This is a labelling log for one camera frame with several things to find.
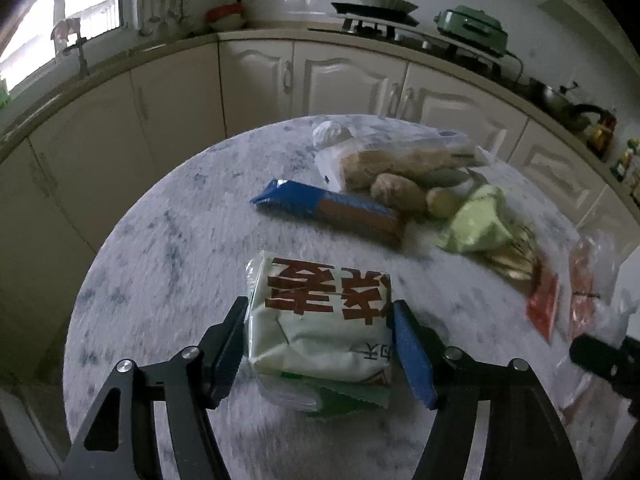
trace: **cabinet door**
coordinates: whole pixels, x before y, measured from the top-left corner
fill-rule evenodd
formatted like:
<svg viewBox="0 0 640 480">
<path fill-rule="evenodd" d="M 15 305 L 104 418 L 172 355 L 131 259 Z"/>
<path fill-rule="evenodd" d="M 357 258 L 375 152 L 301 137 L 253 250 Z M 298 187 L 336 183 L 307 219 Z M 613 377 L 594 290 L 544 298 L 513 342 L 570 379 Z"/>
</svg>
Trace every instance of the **cabinet door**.
<svg viewBox="0 0 640 480">
<path fill-rule="evenodd" d="M 409 64 L 398 119 L 466 133 L 478 146 L 507 160 L 527 117 L 476 86 Z"/>
<path fill-rule="evenodd" d="M 357 48 L 296 43 L 292 114 L 393 115 L 406 66 Z"/>
<path fill-rule="evenodd" d="M 215 43 L 136 67 L 131 80 L 142 129 L 161 176 L 225 139 Z"/>
<path fill-rule="evenodd" d="M 66 217 L 94 249 L 157 180 L 129 73 L 73 101 L 30 139 Z"/>
<path fill-rule="evenodd" d="M 605 187 L 574 150 L 534 121 L 529 121 L 509 164 L 536 184 L 574 224 Z"/>
<path fill-rule="evenodd" d="M 220 43 L 226 136 L 291 118 L 292 41 Z"/>
<path fill-rule="evenodd" d="M 0 166 L 0 204 L 0 368 L 29 377 L 95 253 L 57 207 L 28 140 Z"/>
<path fill-rule="evenodd" d="M 605 186 L 577 227 L 579 229 L 585 225 L 589 229 L 604 229 L 613 233 L 622 257 L 620 261 L 625 260 L 640 244 L 640 225 L 609 186 Z"/>
</svg>

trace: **countertop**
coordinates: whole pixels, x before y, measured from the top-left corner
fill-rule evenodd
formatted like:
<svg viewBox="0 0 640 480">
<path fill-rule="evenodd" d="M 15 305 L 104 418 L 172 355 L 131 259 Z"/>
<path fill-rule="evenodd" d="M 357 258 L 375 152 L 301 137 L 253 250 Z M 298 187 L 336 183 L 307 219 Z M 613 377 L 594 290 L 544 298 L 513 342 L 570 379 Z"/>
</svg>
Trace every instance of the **countertop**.
<svg viewBox="0 0 640 480">
<path fill-rule="evenodd" d="M 322 186 L 311 133 L 329 118 L 355 136 L 411 137 L 424 129 L 373 116 L 270 124 L 194 156 L 118 222 L 82 284 L 69 325 L 63 387 L 72 438 L 116 362 L 126 357 L 142 366 L 197 344 L 236 296 L 246 294 L 245 265 L 260 250 L 388 272 L 393 299 L 407 300 L 418 320 L 446 344 L 496 364 L 525 358 L 551 392 L 566 343 L 557 333 L 551 345 L 540 337 L 525 316 L 526 297 L 512 284 L 470 258 L 432 246 L 433 224 L 411 224 L 402 249 L 395 251 L 324 224 L 259 212 L 248 203 L 272 178 Z M 508 190 L 508 203 L 531 220 L 541 242 L 568 251 L 577 236 L 568 219 L 518 171 L 489 160 L 479 171 Z M 265 400 L 242 362 L 228 399 L 208 412 L 231 478 L 411 478 L 434 412 L 412 396 L 400 368 L 393 374 L 388 410 L 318 420 Z M 615 403 L 610 388 L 609 393 L 613 407 L 603 406 L 607 396 L 599 396 L 568 428 L 572 438 L 580 438 L 576 451 L 586 479 L 598 473 L 617 415 L 620 401 Z M 164 477 L 175 479 L 161 403 L 156 428 Z M 470 468 L 476 473 L 481 456 L 473 447 Z"/>
<path fill-rule="evenodd" d="M 576 152 L 583 160 L 585 160 L 596 173 L 598 173 L 605 183 L 611 187 L 617 196 L 625 203 L 626 208 L 640 223 L 640 210 L 633 202 L 631 197 L 624 191 L 620 183 L 612 176 L 608 165 L 598 160 L 591 153 L 584 143 L 567 131 L 556 120 L 548 114 L 537 108 L 529 101 L 523 99 L 519 95 L 511 92 L 497 82 L 491 81 L 478 75 L 470 70 L 462 68 L 452 62 L 444 59 L 430 56 L 423 52 L 413 50 L 396 44 L 385 43 L 383 41 L 370 40 L 369 38 L 361 38 L 358 36 L 348 36 L 345 34 L 335 34 L 333 32 L 322 32 L 318 30 L 308 30 L 307 27 L 326 28 L 329 30 L 337 30 L 335 23 L 324 22 L 269 22 L 255 23 L 252 27 L 263 28 L 245 28 L 232 32 L 220 32 L 206 34 L 196 38 L 186 40 L 167 41 L 164 43 L 152 44 L 148 47 L 140 47 L 128 51 L 126 56 L 119 54 L 113 57 L 111 63 L 100 63 L 98 70 L 89 77 L 77 82 L 67 83 L 59 89 L 50 92 L 37 103 L 33 105 L 27 112 L 23 113 L 9 126 L 5 132 L 0 134 L 0 163 L 8 156 L 8 154 L 22 140 L 27 137 L 40 124 L 50 118 L 58 110 L 65 107 L 69 102 L 77 99 L 83 93 L 94 88 L 110 78 L 117 76 L 123 72 L 131 70 L 139 65 L 148 63 L 159 57 L 168 56 L 181 50 L 187 50 L 207 43 L 216 43 L 219 41 L 233 40 L 288 40 L 288 41 L 317 41 L 320 43 L 339 44 L 342 46 L 352 46 L 362 48 L 388 56 L 395 56 L 408 61 L 416 62 L 449 75 L 455 76 L 461 80 L 471 83 L 497 98 L 507 102 L 514 108 L 522 111 L 525 115 L 547 128 L 559 139 L 567 144 L 574 152 Z"/>
</svg>

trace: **marble tabletop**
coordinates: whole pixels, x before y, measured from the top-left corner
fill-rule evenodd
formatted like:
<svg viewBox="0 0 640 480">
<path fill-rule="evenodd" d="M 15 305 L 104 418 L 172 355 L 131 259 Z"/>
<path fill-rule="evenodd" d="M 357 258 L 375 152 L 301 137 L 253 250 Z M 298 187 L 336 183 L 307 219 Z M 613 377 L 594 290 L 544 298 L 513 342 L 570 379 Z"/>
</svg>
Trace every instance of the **marble tabletop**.
<svg viewBox="0 0 640 480">
<path fill-rule="evenodd" d="M 525 358 L 550 391 L 554 367 L 566 353 L 560 336 L 547 344 L 526 319 L 521 292 L 472 259 L 431 246 L 428 227 L 410 226 L 402 250 L 394 251 L 249 204 L 272 178 L 322 187 L 311 132 L 328 118 L 354 136 L 404 136 L 422 128 L 374 116 L 315 116 L 258 128 L 186 161 L 118 222 L 82 284 L 69 326 L 63 386 L 72 438 L 117 361 L 128 357 L 142 366 L 197 344 L 236 296 L 246 294 L 245 265 L 262 249 L 388 272 L 393 298 L 407 300 L 446 344 L 496 364 Z M 488 180 L 508 190 L 513 208 L 547 240 L 568 247 L 576 237 L 570 222 L 516 170 L 490 159 L 481 168 Z M 319 420 L 263 399 L 242 362 L 231 394 L 209 412 L 231 478 L 411 478 L 434 412 L 412 396 L 400 368 L 394 374 L 388 410 Z M 155 407 L 162 471 L 177 479 L 166 410 L 158 402 Z M 577 453 L 583 471 L 602 448 L 592 444 Z M 468 478 L 477 477 L 481 457 L 481 450 L 472 450 Z"/>
</svg>

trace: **metal screw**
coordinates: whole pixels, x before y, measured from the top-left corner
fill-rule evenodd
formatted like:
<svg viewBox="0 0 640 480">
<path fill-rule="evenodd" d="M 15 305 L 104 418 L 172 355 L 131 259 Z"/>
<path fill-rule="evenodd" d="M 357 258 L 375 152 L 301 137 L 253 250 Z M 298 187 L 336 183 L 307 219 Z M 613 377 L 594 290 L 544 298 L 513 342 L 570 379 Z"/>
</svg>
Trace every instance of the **metal screw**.
<svg viewBox="0 0 640 480">
<path fill-rule="evenodd" d="M 529 370 L 529 363 L 519 357 L 513 360 L 513 367 L 519 372 L 526 372 Z"/>
<path fill-rule="evenodd" d="M 462 350 L 457 346 L 445 348 L 444 357 L 450 361 L 458 361 L 462 357 Z"/>
<path fill-rule="evenodd" d="M 180 355 L 182 356 L 183 359 L 193 359 L 195 357 L 197 357 L 197 355 L 200 353 L 200 349 L 197 346 L 187 346 L 187 348 L 185 348 Z"/>
<path fill-rule="evenodd" d="M 132 368 L 133 368 L 133 361 L 130 359 L 123 359 L 116 365 L 116 370 L 121 373 L 128 372 Z"/>
</svg>

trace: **faucet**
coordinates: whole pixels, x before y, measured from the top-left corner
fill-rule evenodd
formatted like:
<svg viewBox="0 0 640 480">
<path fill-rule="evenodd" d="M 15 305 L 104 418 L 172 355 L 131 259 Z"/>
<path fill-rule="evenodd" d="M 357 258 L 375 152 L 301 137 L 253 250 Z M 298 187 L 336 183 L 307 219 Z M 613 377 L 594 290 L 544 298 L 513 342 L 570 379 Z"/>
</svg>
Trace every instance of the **faucet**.
<svg viewBox="0 0 640 480">
<path fill-rule="evenodd" d="M 89 66 L 86 63 L 86 59 L 84 58 L 84 51 L 82 50 L 82 46 L 87 42 L 86 38 L 78 38 L 73 45 L 69 45 L 68 47 L 62 50 L 63 56 L 68 56 L 71 51 L 75 48 L 78 49 L 78 61 L 80 63 L 80 71 L 78 73 L 78 77 L 80 79 L 85 78 L 89 75 Z"/>
</svg>

